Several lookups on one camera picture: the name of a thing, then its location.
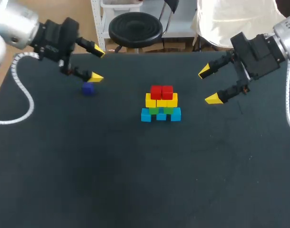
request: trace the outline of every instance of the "black mat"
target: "black mat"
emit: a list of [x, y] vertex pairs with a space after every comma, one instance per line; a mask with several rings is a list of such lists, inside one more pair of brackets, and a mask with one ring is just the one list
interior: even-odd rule
[[[105, 77], [98, 94], [29, 57], [35, 100], [0, 126], [0, 228], [290, 228], [286, 66], [228, 104], [204, 98], [236, 77], [197, 76], [220, 53], [74, 56]], [[173, 85], [182, 121], [142, 123], [145, 93]], [[0, 119], [28, 103], [8, 75]]]

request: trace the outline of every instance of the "white cable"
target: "white cable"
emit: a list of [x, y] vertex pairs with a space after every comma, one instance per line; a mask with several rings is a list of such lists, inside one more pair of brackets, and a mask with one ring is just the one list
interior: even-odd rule
[[28, 92], [28, 90], [25, 88], [25, 86], [21, 83], [20, 79], [18, 78], [17, 75], [17, 64], [18, 62], [25, 56], [31, 56], [33, 58], [39, 58], [38, 54], [35, 52], [25, 52], [25, 53], [21, 53], [18, 54], [11, 65], [11, 74], [12, 77], [14, 79], [14, 81], [16, 82], [16, 84], [18, 85], [18, 87], [22, 90], [22, 92], [26, 95], [28, 101], [29, 101], [29, 110], [27, 111], [26, 114], [24, 114], [22, 117], [15, 119], [15, 120], [7, 120], [7, 121], [1, 121], [0, 120], [0, 125], [9, 125], [9, 124], [16, 124], [19, 123], [23, 120], [26, 120], [28, 117], [30, 117], [34, 111], [34, 100], [31, 96], [31, 94]]
[[290, 126], [290, 60], [288, 60], [287, 82], [286, 82], [286, 116]]

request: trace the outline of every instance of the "black stool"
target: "black stool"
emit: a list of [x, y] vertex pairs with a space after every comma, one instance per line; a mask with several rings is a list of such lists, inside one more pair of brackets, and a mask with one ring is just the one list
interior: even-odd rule
[[[145, 48], [157, 43], [162, 35], [168, 31], [172, 15], [175, 13], [179, 0], [164, 0], [164, 6], [160, 18], [142, 12], [129, 12], [115, 17], [109, 24], [110, 38], [119, 46], [115, 52], [122, 47]], [[171, 13], [167, 26], [163, 31], [161, 18], [166, 4], [170, 7]]]

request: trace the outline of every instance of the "wooden floor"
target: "wooden floor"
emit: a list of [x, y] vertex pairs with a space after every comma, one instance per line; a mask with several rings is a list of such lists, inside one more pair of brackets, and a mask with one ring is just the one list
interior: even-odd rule
[[[92, 14], [90, 0], [17, 0], [21, 4], [39, 14], [40, 22], [50, 19], [56, 23], [62, 23], [66, 17], [71, 17], [80, 23], [80, 35], [86, 39], [97, 42], [97, 34]], [[7, 55], [0, 66], [0, 85], [11, 65], [13, 56], [22, 52], [8, 46]], [[82, 48], [77, 48], [75, 53], [83, 53]]]

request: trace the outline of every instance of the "cyan block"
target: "cyan block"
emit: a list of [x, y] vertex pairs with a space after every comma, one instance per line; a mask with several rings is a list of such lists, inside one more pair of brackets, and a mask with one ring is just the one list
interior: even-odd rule
[[85, 82], [82, 86], [82, 92], [85, 96], [91, 96], [95, 93], [94, 90], [94, 83], [92, 82]]
[[148, 108], [142, 108], [141, 121], [142, 122], [151, 122], [151, 115], [149, 114]]
[[174, 112], [171, 115], [171, 121], [181, 121], [181, 108], [174, 108]]
[[166, 121], [166, 114], [164, 114], [164, 108], [159, 108], [159, 113], [156, 115], [156, 120]]

